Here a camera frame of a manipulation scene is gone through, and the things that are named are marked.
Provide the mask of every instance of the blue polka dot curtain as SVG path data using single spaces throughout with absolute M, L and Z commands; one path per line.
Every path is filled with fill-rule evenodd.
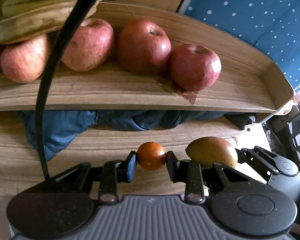
M 300 0 L 191 0 L 185 15 L 216 26 L 277 63 L 300 84 Z

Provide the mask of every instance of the black cable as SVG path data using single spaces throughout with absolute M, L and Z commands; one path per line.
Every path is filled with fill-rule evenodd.
M 91 7 L 96 3 L 96 1 L 97 0 L 78 0 L 69 17 L 67 18 L 65 24 L 59 32 L 59 35 L 53 45 L 51 55 L 47 61 L 40 82 L 37 102 L 35 106 L 35 139 L 37 142 L 37 150 L 42 172 L 46 180 L 49 179 L 50 176 L 48 172 L 47 161 L 44 156 L 42 120 L 53 74 L 58 64 L 60 63 L 63 52 L 65 51 L 68 43 L 74 35 L 74 32 L 77 30 L 77 28 L 84 20 Z

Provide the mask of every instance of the wooden table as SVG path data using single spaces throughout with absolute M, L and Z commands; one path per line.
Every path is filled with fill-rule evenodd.
M 172 130 L 158 128 L 143 132 L 115 131 L 108 127 L 92 128 L 77 136 L 62 152 L 49 162 L 49 171 L 55 175 L 80 162 L 102 166 L 106 161 L 125 159 L 131 150 L 137 150 L 146 141 L 161 143 L 166 150 L 173 150 L 179 159 L 187 158 L 186 146 L 204 136 L 219 136 L 237 148 L 253 148 L 255 145 L 270 149 L 261 124 L 246 126 L 238 130 L 225 118 L 209 122 L 191 121 Z M 236 167 L 246 174 L 260 179 L 244 164 Z M 17 194 L 43 180 L 39 158 L 28 144 L 24 128 L 14 112 L 0 112 L 0 239 L 8 239 L 8 223 L 5 208 L 8 201 Z M 166 167 L 157 171 L 146 171 L 137 167 L 135 179 L 130 184 L 119 184 L 121 194 L 179 194 L 185 184 L 172 183 Z M 98 183 L 91 193 L 96 196 Z

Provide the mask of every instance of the ribbed panel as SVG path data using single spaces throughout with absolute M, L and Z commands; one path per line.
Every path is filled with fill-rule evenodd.
M 246 240 L 219 228 L 204 208 L 178 196 L 125 196 L 103 206 L 91 221 L 62 240 Z M 292 240 L 288 235 L 270 238 Z M 16 236 L 14 240 L 27 240 Z

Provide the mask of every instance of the small orange fruit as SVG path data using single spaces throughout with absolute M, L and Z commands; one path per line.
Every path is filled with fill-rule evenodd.
M 146 142 L 138 148 L 137 161 L 142 168 L 155 171 L 166 163 L 167 154 L 160 143 Z

